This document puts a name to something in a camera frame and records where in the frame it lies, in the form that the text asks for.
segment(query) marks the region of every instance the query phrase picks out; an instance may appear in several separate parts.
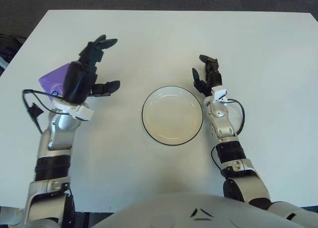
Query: purple object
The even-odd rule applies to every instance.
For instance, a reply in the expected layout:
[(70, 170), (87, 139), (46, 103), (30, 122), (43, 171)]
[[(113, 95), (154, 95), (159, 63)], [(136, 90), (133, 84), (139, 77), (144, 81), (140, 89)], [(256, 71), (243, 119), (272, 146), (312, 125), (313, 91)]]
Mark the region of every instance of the purple object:
[(63, 96), (63, 83), (69, 65), (70, 64), (67, 63), (39, 79), (39, 82), (46, 93)]

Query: floor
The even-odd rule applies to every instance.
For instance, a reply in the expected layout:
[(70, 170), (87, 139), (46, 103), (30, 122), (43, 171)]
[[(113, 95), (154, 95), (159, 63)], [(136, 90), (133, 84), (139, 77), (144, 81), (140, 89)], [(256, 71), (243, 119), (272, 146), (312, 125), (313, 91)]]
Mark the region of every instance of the floor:
[(310, 12), (318, 0), (0, 0), (0, 33), (29, 36), (49, 9), (239, 10)]

